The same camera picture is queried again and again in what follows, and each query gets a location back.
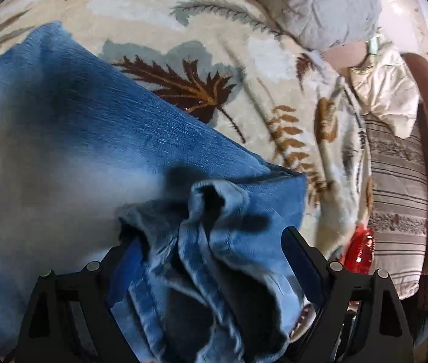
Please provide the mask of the blue denim jeans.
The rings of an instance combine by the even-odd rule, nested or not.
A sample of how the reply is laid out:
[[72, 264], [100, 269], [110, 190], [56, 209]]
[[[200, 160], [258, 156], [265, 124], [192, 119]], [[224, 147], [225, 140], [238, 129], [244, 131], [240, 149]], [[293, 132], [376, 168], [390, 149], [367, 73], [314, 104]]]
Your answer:
[[281, 250], [304, 176], [264, 161], [44, 25], [0, 56], [0, 353], [39, 274], [96, 260], [127, 224], [144, 258], [114, 315], [137, 355], [272, 362], [301, 289]]

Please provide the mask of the beige leaf pattern blanket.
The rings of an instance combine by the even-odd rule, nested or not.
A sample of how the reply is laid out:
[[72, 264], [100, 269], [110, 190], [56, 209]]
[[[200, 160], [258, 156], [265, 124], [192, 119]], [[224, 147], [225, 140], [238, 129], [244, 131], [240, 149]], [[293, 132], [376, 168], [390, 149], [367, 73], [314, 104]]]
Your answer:
[[0, 54], [52, 21], [168, 103], [305, 174], [301, 232], [323, 254], [368, 218], [370, 152], [355, 96], [254, 0], [2, 0]]

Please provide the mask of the grey quilted pillow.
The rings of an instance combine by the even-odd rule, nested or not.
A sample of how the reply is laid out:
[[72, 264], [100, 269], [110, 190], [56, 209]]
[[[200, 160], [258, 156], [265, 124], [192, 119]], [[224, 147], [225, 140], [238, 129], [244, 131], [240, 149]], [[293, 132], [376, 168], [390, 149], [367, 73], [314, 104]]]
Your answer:
[[367, 41], [374, 36], [381, 0], [258, 0], [285, 33], [307, 49]]

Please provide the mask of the cream crumpled cloth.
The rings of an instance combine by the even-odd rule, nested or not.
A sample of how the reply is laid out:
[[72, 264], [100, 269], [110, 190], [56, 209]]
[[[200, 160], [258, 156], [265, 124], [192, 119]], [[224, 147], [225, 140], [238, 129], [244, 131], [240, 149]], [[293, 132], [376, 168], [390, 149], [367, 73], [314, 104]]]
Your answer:
[[364, 114], [385, 123], [400, 139], [412, 134], [420, 93], [400, 51], [381, 28], [366, 42], [367, 55], [349, 68], [349, 82]]

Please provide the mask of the red plastic object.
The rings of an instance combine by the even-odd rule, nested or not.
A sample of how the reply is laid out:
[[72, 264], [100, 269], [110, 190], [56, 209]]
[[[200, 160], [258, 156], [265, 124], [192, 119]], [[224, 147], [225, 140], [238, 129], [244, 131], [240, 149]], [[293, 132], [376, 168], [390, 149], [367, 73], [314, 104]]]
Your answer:
[[359, 224], [342, 254], [340, 262], [349, 272], [370, 274], [375, 248], [373, 231], [366, 228], [364, 224]]

